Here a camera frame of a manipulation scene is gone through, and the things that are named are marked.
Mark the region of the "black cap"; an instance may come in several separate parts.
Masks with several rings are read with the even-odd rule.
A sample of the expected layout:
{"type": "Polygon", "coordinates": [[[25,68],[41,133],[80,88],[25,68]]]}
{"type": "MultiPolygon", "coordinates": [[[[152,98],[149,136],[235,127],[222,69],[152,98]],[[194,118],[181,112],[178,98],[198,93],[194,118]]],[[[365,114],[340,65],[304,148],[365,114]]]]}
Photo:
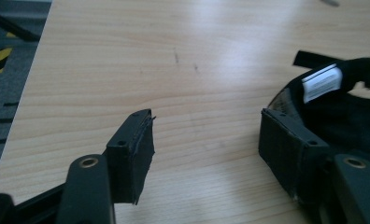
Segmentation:
{"type": "Polygon", "coordinates": [[[308,71],[268,107],[305,125],[333,150],[370,161],[370,58],[341,60],[300,50],[293,64],[308,71]]]}

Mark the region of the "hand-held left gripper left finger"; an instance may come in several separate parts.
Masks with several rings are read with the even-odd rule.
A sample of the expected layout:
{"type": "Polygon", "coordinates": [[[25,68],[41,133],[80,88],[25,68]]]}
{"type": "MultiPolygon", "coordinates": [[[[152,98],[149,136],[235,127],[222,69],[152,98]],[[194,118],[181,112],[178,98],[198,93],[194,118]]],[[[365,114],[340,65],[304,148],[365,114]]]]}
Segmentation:
{"type": "Polygon", "coordinates": [[[153,120],[149,109],[136,111],[102,154],[71,163],[56,224],[116,224],[116,203],[138,203],[154,154],[153,120]]]}

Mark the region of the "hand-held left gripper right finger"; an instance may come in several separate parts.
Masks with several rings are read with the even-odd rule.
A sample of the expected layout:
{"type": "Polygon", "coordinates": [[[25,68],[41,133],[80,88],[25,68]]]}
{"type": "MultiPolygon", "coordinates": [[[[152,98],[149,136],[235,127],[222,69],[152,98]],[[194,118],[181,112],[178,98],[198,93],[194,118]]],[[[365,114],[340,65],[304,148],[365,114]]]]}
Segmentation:
{"type": "Polygon", "coordinates": [[[262,110],[259,153],[313,224],[370,224],[370,160],[335,151],[284,113],[262,110]]]}

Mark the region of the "yellow black hazard tape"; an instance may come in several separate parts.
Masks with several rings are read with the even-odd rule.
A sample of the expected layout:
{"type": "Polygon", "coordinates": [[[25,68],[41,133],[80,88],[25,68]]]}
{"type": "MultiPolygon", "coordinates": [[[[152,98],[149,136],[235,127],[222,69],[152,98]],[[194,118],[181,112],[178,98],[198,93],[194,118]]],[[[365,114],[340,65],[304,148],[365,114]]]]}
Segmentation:
{"type": "Polygon", "coordinates": [[[0,49],[0,74],[4,71],[7,59],[10,56],[13,48],[2,48],[0,49]]]}

